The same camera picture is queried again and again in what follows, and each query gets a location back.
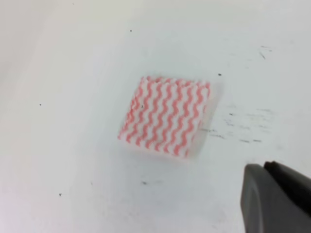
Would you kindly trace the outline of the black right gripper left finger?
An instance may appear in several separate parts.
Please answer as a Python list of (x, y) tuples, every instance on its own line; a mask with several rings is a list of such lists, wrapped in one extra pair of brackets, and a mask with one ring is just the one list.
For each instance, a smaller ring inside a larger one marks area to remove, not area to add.
[(241, 211), (247, 233), (309, 233), (311, 216), (296, 206), (264, 166), (244, 168)]

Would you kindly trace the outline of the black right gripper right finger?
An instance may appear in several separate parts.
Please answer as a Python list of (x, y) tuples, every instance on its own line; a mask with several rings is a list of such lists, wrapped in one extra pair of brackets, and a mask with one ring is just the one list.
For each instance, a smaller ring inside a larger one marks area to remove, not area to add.
[(281, 163), (265, 162), (269, 172), (288, 198), (308, 216), (311, 216), (311, 179)]

